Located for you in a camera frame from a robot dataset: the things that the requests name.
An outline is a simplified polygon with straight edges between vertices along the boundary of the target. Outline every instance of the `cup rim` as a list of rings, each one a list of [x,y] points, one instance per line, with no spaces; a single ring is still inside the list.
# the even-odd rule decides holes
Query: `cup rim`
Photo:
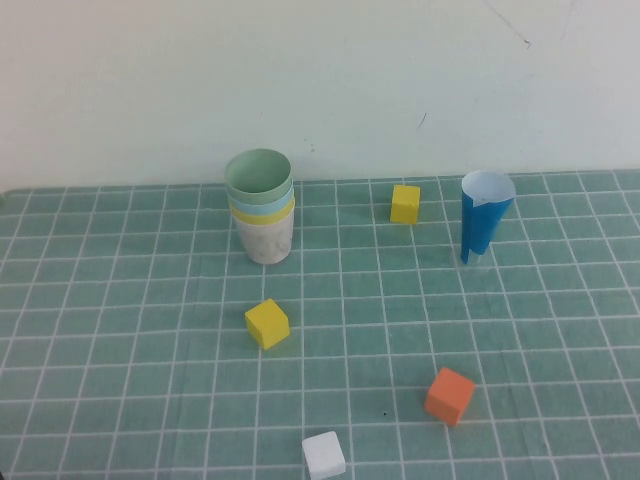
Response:
[[[278,222],[280,222],[282,220],[282,218],[285,218],[290,212],[294,211],[296,207],[296,198],[295,195],[291,197],[291,200],[289,200],[289,203],[287,203],[287,205],[284,206],[284,208],[282,208],[281,210],[272,213],[270,215],[250,215],[248,213],[243,213],[239,210],[237,210],[235,207],[230,205],[230,209],[231,209],[231,214],[233,215],[234,218],[238,218],[239,220],[241,220],[244,223],[247,223],[249,225],[255,225],[255,226],[259,226],[259,227],[264,227],[264,226],[268,226],[268,225],[274,225]],[[285,217],[282,218],[278,218],[283,212],[287,212],[285,214]],[[260,222],[260,223],[251,223],[248,222],[247,220],[245,220],[245,217],[247,219],[249,219],[248,217],[255,217],[255,221]],[[275,217],[277,220],[275,222],[271,222],[271,218]]]
[[[291,183],[291,187],[289,187],[289,190],[287,190],[287,193],[285,193],[282,197],[280,197],[277,200],[274,200],[271,203],[265,203],[265,204],[262,204],[262,205],[254,205],[254,204],[251,204],[251,203],[245,203],[245,202],[242,202],[242,201],[238,200],[236,197],[234,197],[231,194],[229,194],[229,203],[231,205],[233,205],[233,207],[235,207],[236,210],[239,210],[241,213],[244,213],[246,215],[271,215],[273,213],[277,213],[280,209],[286,207],[289,204],[289,202],[291,201],[290,197],[293,197],[293,194],[294,194],[293,183]],[[245,209],[246,210],[252,210],[254,208],[257,209],[257,210],[263,210],[263,209],[264,210],[269,210],[270,207],[272,208],[272,207],[276,206],[285,197],[289,197],[287,199],[287,202],[282,207],[280,207],[278,210],[276,210],[275,212],[272,212],[272,213],[249,213],[249,212],[245,212],[244,211]]]
[[[276,223],[269,223],[267,225],[254,225],[253,223],[244,222],[240,220],[238,217],[236,217],[233,212],[231,212],[231,216],[233,217],[233,220],[239,223],[243,228],[266,228],[266,227],[275,228],[279,226],[281,223],[288,220],[289,217],[291,217],[294,214],[295,210],[296,209],[295,209],[295,202],[294,202],[294,208],[292,208],[291,211],[284,218],[282,218],[281,220],[278,220]]]

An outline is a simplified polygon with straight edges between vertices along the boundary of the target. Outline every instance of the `yellow block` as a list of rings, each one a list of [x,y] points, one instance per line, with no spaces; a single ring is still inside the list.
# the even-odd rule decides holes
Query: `yellow block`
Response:
[[[289,319],[272,299],[253,307],[244,318],[249,333],[265,350],[289,336]]]
[[[394,185],[391,200],[391,221],[395,223],[416,223],[420,209],[420,187]]]

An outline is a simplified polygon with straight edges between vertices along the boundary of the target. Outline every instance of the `white inner lining of cup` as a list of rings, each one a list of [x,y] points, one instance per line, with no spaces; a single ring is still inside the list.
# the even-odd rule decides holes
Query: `white inner lining of cup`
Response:
[[[516,196],[516,186],[504,173],[478,170],[462,179],[462,191],[473,200],[473,206],[504,202]]]

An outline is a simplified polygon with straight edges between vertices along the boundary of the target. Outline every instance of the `blue paper cup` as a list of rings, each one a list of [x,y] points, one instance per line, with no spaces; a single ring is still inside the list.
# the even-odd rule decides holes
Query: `blue paper cup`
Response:
[[[229,203],[236,210],[248,215],[272,215],[286,207],[292,198],[293,185],[291,185],[289,191],[284,194],[284,197],[279,198],[275,202],[267,203],[266,205],[251,205],[249,203],[241,202],[240,200],[233,198],[231,195],[229,195]]]
[[[462,263],[469,262],[470,252],[484,255],[515,196],[515,185],[503,173],[479,170],[465,175],[462,179]]]

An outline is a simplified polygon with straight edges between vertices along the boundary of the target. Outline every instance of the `green paper cup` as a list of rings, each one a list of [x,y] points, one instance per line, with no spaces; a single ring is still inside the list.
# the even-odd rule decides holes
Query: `green paper cup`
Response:
[[[291,163],[275,150],[259,148],[236,155],[225,172],[229,195],[242,203],[266,205],[291,188]]]

